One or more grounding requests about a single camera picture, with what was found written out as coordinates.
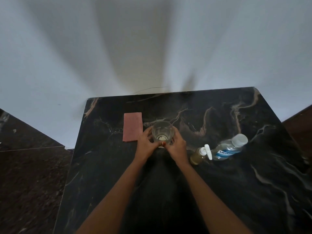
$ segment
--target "folded cloth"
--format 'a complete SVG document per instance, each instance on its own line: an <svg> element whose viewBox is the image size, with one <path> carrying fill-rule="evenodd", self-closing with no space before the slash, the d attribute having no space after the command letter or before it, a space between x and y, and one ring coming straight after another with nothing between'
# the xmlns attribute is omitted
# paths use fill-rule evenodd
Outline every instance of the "folded cloth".
<svg viewBox="0 0 312 234"><path fill-rule="evenodd" d="M138 140L143 133L142 113L125 113L124 114L124 134L122 141L130 142Z"/></svg>

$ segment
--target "clear plastic bottle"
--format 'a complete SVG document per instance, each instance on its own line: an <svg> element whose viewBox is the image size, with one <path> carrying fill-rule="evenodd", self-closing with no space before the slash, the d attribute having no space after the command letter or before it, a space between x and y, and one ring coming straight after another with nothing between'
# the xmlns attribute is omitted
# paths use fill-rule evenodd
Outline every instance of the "clear plastic bottle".
<svg viewBox="0 0 312 234"><path fill-rule="evenodd" d="M196 149L196 151L190 157L190 162L193 165L198 165L204 160L205 156L208 156L209 160L213 159L209 145L207 144L205 144L205 147Z"/></svg>
<svg viewBox="0 0 312 234"><path fill-rule="evenodd" d="M232 139L221 141L215 149L211 150L213 160L225 160L233 154L239 153L247 143L248 138L243 134L237 134Z"/></svg>

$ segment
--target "bottle label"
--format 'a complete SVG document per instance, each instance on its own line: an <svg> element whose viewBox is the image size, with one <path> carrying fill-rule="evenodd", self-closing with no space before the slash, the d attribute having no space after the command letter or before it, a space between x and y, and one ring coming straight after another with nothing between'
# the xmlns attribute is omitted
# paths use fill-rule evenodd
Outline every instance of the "bottle label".
<svg viewBox="0 0 312 234"><path fill-rule="evenodd" d="M227 150L227 149L219 150L216 153L216 157L230 157L231 155L233 155L235 153L239 153L239 151L230 151L230 150Z"/></svg>

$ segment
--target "brown floor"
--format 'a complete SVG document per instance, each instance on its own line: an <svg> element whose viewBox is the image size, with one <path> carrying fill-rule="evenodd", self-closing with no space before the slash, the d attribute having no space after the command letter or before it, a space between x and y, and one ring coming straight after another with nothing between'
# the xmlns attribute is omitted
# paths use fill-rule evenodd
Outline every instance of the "brown floor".
<svg viewBox="0 0 312 234"><path fill-rule="evenodd" d="M312 106L283 124L312 162ZM52 233L72 151L13 116L0 142L0 233Z"/></svg>

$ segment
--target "white bottle cap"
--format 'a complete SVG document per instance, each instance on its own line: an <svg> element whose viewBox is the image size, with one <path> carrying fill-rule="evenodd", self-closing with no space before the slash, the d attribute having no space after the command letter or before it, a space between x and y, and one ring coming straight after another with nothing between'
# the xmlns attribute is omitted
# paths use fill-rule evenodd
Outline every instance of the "white bottle cap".
<svg viewBox="0 0 312 234"><path fill-rule="evenodd" d="M239 148L248 143L248 138L244 134L237 134L231 141L236 148Z"/></svg>
<svg viewBox="0 0 312 234"><path fill-rule="evenodd" d="M209 160L212 160L213 159L213 156L211 154L211 151L210 151L210 147L209 145L205 144L205 147L202 147L200 150L199 150L199 153L200 155L202 156L205 156L207 155Z"/></svg>

